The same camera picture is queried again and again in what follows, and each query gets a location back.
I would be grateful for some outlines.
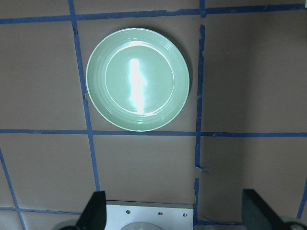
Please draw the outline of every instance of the metal plate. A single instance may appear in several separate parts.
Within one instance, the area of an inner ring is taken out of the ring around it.
[[[134,222],[148,222],[165,230],[193,230],[193,206],[107,201],[105,230],[120,230]]]

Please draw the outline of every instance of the blue tape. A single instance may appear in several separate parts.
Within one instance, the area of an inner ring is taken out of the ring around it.
[[[91,125],[91,119],[90,119],[90,111],[89,111],[88,102],[86,99],[83,99],[83,105],[84,105],[84,111],[85,111],[86,126],[88,130],[88,140],[89,140],[90,151],[91,151],[95,186],[96,186],[96,191],[100,191],[100,184],[99,184],[99,177],[98,177],[98,170],[97,170],[97,163],[96,163],[96,154],[95,154],[95,148],[94,148],[93,131],[92,131],[92,125]]]
[[[79,71],[79,78],[80,78],[80,84],[81,84],[81,92],[82,97],[85,98],[86,94],[86,84],[85,84],[85,78],[84,78],[84,70],[83,70],[83,62],[82,62],[82,56],[81,56],[81,48],[80,48],[80,40],[78,35],[78,27],[77,27],[77,21],[75,18],[75,10],[73,6],[73,0],[68,0],[69,10],[71,13],[71,25],[74,32],[74,42],[75,42],[75,50],[76,50],[76,57],[77,57],[77,64],[78,64],[78,71]]]
[[[23,219],[23,216],[21,215],[21,212],[19,210],[19,205],[18,205],[18,202],[17,202],[16,194],[15,194],[14,189],[13,189],[13,185],[12,185],[12,182],[11,182],[11,179],[10,179],[10,176],[9,176],[8,169],[6,168],[6,164],[5,164],[5,161],[4,161],[4,157],[3,157],[3,154],[2,154],[1,148],[0,148],[0,160],[1,160],[1,164],[2,164],[2,167],[3,167],[3,171],[4,171],[4,174],[5,174],[8,186],[10,188],[10,192],[11,192],[11,195],[12,195],[12,198],[13,198],[13,202],[14,202],[15,207],[16,207],[15,210],[17,211],[17,214],[18,214],[18,217],[19,217],[19,220],[20,220],[20,223],[21,223],[23,230],[26,230],[26,227],[25,227],[25,224],[24,224],[24,219]]]
[[[3,18],[0,19],[0,24],[64,22],[70,20],[71,17],[69,15],[27,17],[27,18]]]
[[[90,111],[89,111],[89,107],[88,107],[88,102],[85,98],[86,85],[85,85],[85,79],[84,79],[81,48],[80,48],[78,27],[77,27],[77,21],[76,21],[76,17],[75,17],[76,15],[75,15],[75,9],[74,9],[74,5],[73,5],[73,0],[68,0],[68,5],[69,5],[70,14],[71,14],[71,25],[72,25],[72,28],[73,28],[73,31],[74,31],[74,37],[73,38],[74,38],[74,42],[75,42],[76,57],[77,57],[77,64],[78,64],[79,77],[80,77],[80,85],[81,85],[81,91],[82,91],[82,97],[83,97],[83,107],[84,107],[84,114],[85,114],[85,120],[86,120],[87,135],[88,135],[88,141],[89,141],[91,159],[92,159],[92,166],[93,166],[94,181],[95,181],[96,191],[100,191],[100,183],[99,183],[97,163],[96,163],[96,154],[95,154],[95,148],[94,148],[94,139],[93,139],[93,131],[92,131],[92,125],[91,125]]]
[[[0,129],[0,133],[28,134],[87,134],[86,130],[52,130],[52,129]]]
[[[306,138],[307,133],[227,133],[227,132],[202,132],[203,137],[224,138]]]
[[[201,17],[205,17],[205,15],[207,14],[298,11],[298,10],[305,10],[305,5],[285,4],[285,5],[266,5],[266,6],[221,7],[221,8],[206,9],[205,1],[200,0],[199,9],[181,9],[177,11],[160,10],[160,11],[79,14],[75,15],[74,18],[76,20],[96,20],[96,19],[127,18],[127,17],[140,18],[140,17],[184,16],[184,15],[199,15],[199,14],[201,15]],[[43,23],[43,22],[63,22],[63,21],[71,21],[71,15],[41,16],[41,17],[26,17],[26,18],[4,18],[0,19],[0,24]]]
[[[181,131],[148,131],[148,132],[132,132],[132,131],[93,131],[94,135],[126,135],[126,136],[195,136],[195,132]]]
[[[201,114],[202,114],[202,84],[203,84],[203,51],[205,49],[205,25],[200,26],[198,81],[197,81],[197,110],[196,110],[196,137],[195,137],[195,166],[201,163]]]
[[[206,1],[205,0],[200,0],[200,14],[202,18],[206,17]]]
[[[194,204],[194,211],[193,211],[193,227],[198,225],[198,192],[199,192],[199,186],[200,186],[200,179],[195,178],[194,180],[194,193],[195,193],[195,204]]]
[[[203,68],[205,50],[205,25],[200,26],[199,54],[198,54],[198,81],[197,81],[197,117],[196,117],[196,132],[201,131],[201,114],[202,114],[202,84],[203,84]]]
[[[203,172],[203,173],[209,173],[209,172],[210,172],[209,170],[204,169],[204,168],[202,168],[202,167],[197,167],[197,166],[196,166],[196,168],[197,168],[200,172]]]
[[[248,12],[275,12],[275,11],[300,11],[306,10],[304,4],[284,4],[266,6],[239,6],[239,7],[220,7],[207,8],[206,14],[221,13],[248,13]]]
[[[197,225],[219,225],[219,226],[244,226],[241,222],[209,222],[205,220],[198,220]]]
[[[297,219],[302,218],[304,208],[306,206],[306,202],[307,202],[307,178],[306,178],[306,182],[305,182],[305,189],[304,189],[303,197],[302,197],[301,203],[299,205],[297,216],[296,216]]]
[[[177,11],[133,11],[133,12],[113,12],[113,13],[93,13],[78,14],[76,20],[97,20],[115,18],[146,18],[146,17],[165,17],[165,16],[184,16],[199,15],[199,9],[181,9]]]
[[[81,215],[81,213],[76,213],[76,212],[61,212],[61,211],[53,211],[53,210],[30,209],[30,208],[20,208],[19,210],[21,212],[35,212],[35,213],[73,215],[73,216],[80,216]]]
[[[16,208],[14,208],[14,207],[0,207],[0,210],[5,210],[5,211],[16,211]]]

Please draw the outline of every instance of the floor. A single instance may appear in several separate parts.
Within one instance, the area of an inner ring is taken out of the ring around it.
[[[303,0],[0,0],[0,223],[53,229],[93,191],[195,204],[197,230],[243,230],[242,188],[307,222]],[[183,54],[191,87],[155,131],[107,122],[86,93],[92,50],[144,27]]]

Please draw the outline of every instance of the ceramic plate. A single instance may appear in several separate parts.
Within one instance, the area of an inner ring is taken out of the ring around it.
[[[189,92],[182,54],[161,34],[128,28],[104,38],[86,68],[86,86],[98,112],[112,124],[149,131],[172,121]]]

